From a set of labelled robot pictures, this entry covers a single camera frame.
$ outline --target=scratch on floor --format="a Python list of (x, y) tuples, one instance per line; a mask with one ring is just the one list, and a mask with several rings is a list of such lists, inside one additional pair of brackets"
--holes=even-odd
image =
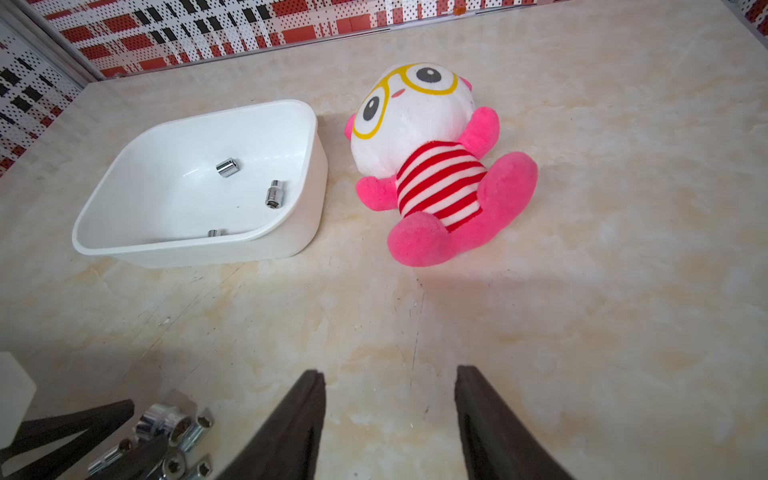
[(157, 345), (157, 342), (159, 342), (160, 339), (163, 338), (164, 334), (165, 334), (165, 330), (157, 337), (157, 339), (154, 342), (152, 342), (152, 345), (149, 345), (149, 348), (146, 349), (144, 353), (141, 354), (141, 356), (139, 357), (139, 360), (143, 359), (152, 350), (152, 347)]
[(177, 283), (176, 285), (174, 285), (174, 288), (170, 289), (170, 292), (168, 292), (168, 293), (166, 294), (166, 296), (163, 298), (163, 301), (162, 301), (162, 302), (160, 302), (160, 303), (158, 303), (158, 305), (157, 305), (157, 306), (154, 308), (154, 310), (152, 310), (152, 314), (151, 314), (151, 315), (149, 315), (149, 318), (147, 318), (147, 319), (144, 321), (144, 325), (142, 325), (142, 327), (146, 326), (146, 325), (149, 323), (149, 321), (150, 321), (150, 320), (152, 320), (152, 317), (154, 316), (154, 314), (155, 314), (155, 313), (157, 313), (157, 311), (160, 309), (160, 307), (162, 307), (163, 305), (165, 305), (165, 303), (168, 301), (168, 297), (169, 297), (169, 296), (170, 296), (170, 295), (171, 295), (171, 294), (172, 294), (172, 293), (173, 293), (173, 292), (176, 290), (176, 287), (177, 287), (177, 286), (179, 286), (179, 283)]
[(333, 342), (336, 344), (336, 363), (339, 363), (339, 359), (341, 358), (341, 352), (339, 351), (339, 333), (336, 331), (336, 326), (333, 325), (333, 321), (330, 319), (328, 315), (326, 315), (326, 311), (324, 308), (320, 307), (320, 313), (322, 313), (323, 318), (328, 320), (328, 324), (331, 326), (331, 333), (333, 334)]
[(409, 386), (413, 385), (413, 367), (416, 365), (416, 351), (419, 350), (419, 334), (422, 331), (422, 312), (424, 311), (424, 295), (426, 295), (426, 292), (422, 293), (422, 305), (419, 307), (419, 326), (416, 327), (416, 343), (413, 346), (413, 360), (411, 361), (411, 382), (409, 383)]
[(168, 326), (168, 328), (170, 329), (170, 328), (173, 326), (173, 324), (174, 324), (174, 323), (176, 323), (176, 320), (180, 319), (180, 318), (181, 318), (181, 317), (182, 317), (182, 316), (183, 316), (183, 315), (184, 315), (186, 312), (190, 311), (190, 310), (191, 310), (192, 308), (194, 308), (194, 307), (195, 307), (195, 306), (196, 306), (198, 303), (200, 303), (201, 301), (203, 301), (203, 299), (205, 299), (205, 297), (209, 296), (211, 292), (213, 292), (215, 289), (219, 288), (219, 287), (222, 285), (222, 283), (224, 283), (224, 282), (226, 282), (227, 280), (229, 280), (229, 279), (230, 279), (230, 278), (231, 278), (231, 277), (232, 277), (232, 276), (233, 276), (235, 273), (237, 273), (237, 271), (238, 271), (239, 269), (241, 269), (241, 268), (243, 268), (243, 264), (242, 264), (242, 263), (240, 264), (240, 266), (239, 266), (239, 267), (237, 267), (237, 268), (235, 269), (235, 271), (233, 271), (232, 273), (230, 273), (230, 275), (229, 275), (227, 278), (225, 278), (224, 280), (221, 280), (221, 281), (218, 283), (218, 285), (216, 285), (215, 287), (213, 287), (213, 288), (211, 288), (210, 290), (208, 290), (208, 291), (205, 293), (205, 295), (203, 295), (203, 296), (201, 296), (201, 297), (200, 297), (200, 299), (198, 299), (198, 298), (197, 298), (197, 296), (200, 296), (200, 294), (198, 293), (198, 294), (197, 294), (197, 296), (195, 296), (195, 297), (194, 297), (194, 299), (192, 299), (192, 302), (191, 302), (189, 305), (187, 305), (187, 308), (185, 308), (185, 309), (184, 309), (184, 311), (183, 311), (183, 312), (182, 312), (182, 313), (181, 313), (179, 316), (177, 316), (177, 317), (174, 319), (174, 321), (173, 321), (173, 322), (171, 322), (171, 323), (170, 323), (170, 325)]
[(240, 293), (241, 288), (243, 288), (242, 283), (237, 287), (237, 291), (235, 292), (235, 296), (232, 297), (232, 300), (235, 300), (235, 298), (237, 298), (237, 294)]
[(203, 355), (203, 358), (202, 358), (202, 359), (200, 359), (200, 361), (199, 361), (199, 362), (197, 363), (197, 365), (196, 365), (196, 366), (195, 366), (195, 367), (192, 369), (192, 371), (191, 371), (191, 372), (189, 372), (189, 373), (187, 374), (187, 376), (185, 376), (185, 377), (184, 377), (184, 380), (181, 380), (181, 383), (179, 383), (179, 385), (183, 385), (183, 384), (184, 384), (184, 382), (186, 382), (186, 381), (187, 381), (187, 379), (188, 379), (188, 378), (190, 378), (190, 377), (192, 376), (192, 374), (195, 372), (195, 370), (197, 370), (197, 368), (198, 368), (200, 365), (202, 365), (202, 364), (203, 364), (203, 362), (205, 361), (205, 359), (206, 359), (206, 358), (208, 358), (208, 354), (210, 353), (210, 351), (211, 351), (212, 349), (214, 349), (214, 346), (213, 346), (213, 342), (211, 342), (211, 346), (209, 346), (209, 347), (208, 347), (208, 351), (207, 351), (207, 352), (205, 352), (205, 355)]

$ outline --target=pink foot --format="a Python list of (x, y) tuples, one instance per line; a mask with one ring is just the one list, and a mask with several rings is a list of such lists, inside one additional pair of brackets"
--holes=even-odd
[(453, 235), (434, 215), (416, 212), (402, 219), (389, 233), (392, 257), (406, 266), (432, 266), (455, 257)]
[(528, 206), (537, 181), (538, 166), (528, 155), (499, 158), (478, 187), (482, 213), (452, 233), (457, 251), (485, 245), (504, 230)]

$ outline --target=red and white patterned wall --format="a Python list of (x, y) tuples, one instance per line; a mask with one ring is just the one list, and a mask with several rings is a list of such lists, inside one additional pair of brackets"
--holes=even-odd
[(0, 177), (80, 91), (0, 23)]
[(768, 37), (768, 0), (731, 0), (757, 31)]
[(554, 0), (27, 0), (106, 77)]

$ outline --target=toy's head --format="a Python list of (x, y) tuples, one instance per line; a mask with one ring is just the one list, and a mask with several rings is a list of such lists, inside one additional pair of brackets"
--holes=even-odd
[(345, 133), (361, 173), (391, 177), (423, 144), (458, 140), (473, 111), (468, 81), (440, 65), (404, 65), (376, 83)]

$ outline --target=beige tile floor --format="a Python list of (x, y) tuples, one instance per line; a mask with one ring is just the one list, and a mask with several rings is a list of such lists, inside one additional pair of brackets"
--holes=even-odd
[[(485, 161), (526, 151), (541, 183), (489, 245), (414, 270), (342, 132), (384, 68), (421, 60), (501, 115)], [(314, 107), (329, 158), (301, 254), (143, 270), (72, 249), (130, 139), (278, 98)], [(577, 0), (92, 84), (0, 180), (0, 349), (38, 383), (33, 417), (210, 407), (214, 468), (317, 368), (317, 478), (465, 478), (471, 363), (578, 478), (765, 478), (766, 163), (768, 52), (719, 0)]]

